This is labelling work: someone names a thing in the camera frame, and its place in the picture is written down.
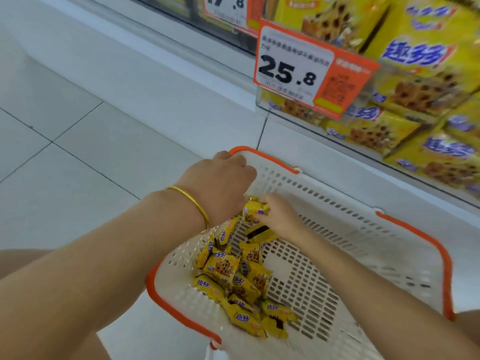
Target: child's hand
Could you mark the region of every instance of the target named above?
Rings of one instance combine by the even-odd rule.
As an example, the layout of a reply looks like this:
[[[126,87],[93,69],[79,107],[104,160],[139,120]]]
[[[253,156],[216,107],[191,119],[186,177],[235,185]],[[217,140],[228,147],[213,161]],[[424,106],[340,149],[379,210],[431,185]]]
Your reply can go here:
[[[298,213],[281,195],[265,194],[260,201],[267,203],[270,211],[266,215],[257,214],[255,217],[278,236],[291,242],[300,231],[306,229]]]

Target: cookie package stack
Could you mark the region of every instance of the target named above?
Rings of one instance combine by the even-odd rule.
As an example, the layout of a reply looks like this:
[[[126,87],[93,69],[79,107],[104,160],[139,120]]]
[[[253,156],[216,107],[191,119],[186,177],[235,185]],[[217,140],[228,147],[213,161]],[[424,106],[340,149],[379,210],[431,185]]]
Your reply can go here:
[[[261,100],[377,159],[480,199],[480,0],[278,0],[272,21],[381,62],[340,121]]]
[[[267,299],[273,271],[263,266],[262,247],[278,237],[255,217],[266,214],[268,205],[250,196],[241,216],[229,220],[216,237],[209,236],[200,249],[195,267],[202,273],[192,286],[218,303],[231,323],[250,335],[287,339],[285,323],[297,317],[290,307]],[[242,219],[253,226],[245,230],[248,240],[239,243],[241,256],[236,257],[230,240]]]

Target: bracelet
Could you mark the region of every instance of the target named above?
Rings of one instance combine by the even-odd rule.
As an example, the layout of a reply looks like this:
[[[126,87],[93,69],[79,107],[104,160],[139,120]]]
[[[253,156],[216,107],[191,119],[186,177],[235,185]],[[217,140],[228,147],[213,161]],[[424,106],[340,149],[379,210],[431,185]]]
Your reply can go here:
[[[205,230],[201,231],[201,234],[205,234],[206,232],[208,232],[210,230],[210,218],[208,217],[207,212],[203,209],[203,207],[197,202],[197,200],[195,198],[193,198],[190,194],[188,194],[182,188],[179,188],[177,186],[169,186],[165,189],[176,190],[176,191],[182,193],[190,201],[192,201],[195,204],[195,206],[197,206],[198,210],[200,211],[200,213],[203,216],[203,219],[205,221]]]

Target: forearm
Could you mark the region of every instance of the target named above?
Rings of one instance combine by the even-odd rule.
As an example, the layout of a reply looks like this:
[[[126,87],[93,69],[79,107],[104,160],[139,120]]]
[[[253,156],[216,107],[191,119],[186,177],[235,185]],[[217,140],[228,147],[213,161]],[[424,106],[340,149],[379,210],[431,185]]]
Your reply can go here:
[[[141,287],[161,258],[204,227],[181,193],[156,192],[9,275],[0,281],[2,358],[66,358],[126,286]]]
[[[386,360],[479,359],[480,349],[432,308],[311,230],[294,242],[328,280]]]

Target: white plastic basket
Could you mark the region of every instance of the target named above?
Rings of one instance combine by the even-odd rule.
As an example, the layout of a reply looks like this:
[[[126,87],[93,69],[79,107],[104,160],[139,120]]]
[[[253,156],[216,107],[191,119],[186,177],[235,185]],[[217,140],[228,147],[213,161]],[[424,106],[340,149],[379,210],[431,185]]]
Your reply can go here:
[[[247,194],[281,193],[306,226],[453,319],[452,262],[434,238],[254,149],[237,147],[231,154],[242,154],[257,169]],[[239,242],[246,241],[246,227],[244,222],[237,225],[229,242],[233,254],[238,255]],[[298,322],[287,327],[287,340],[258,339],[234,327],[218,304],[191,286],[199,274],[193,267],[196,255],[210,233],[179,246],[148,275],[150,297],[178,321],[209,337],[231,359],[382,358],[313,263],[282,240],[262,252],[264,265],[273,270],[268,296],[291,306]]]

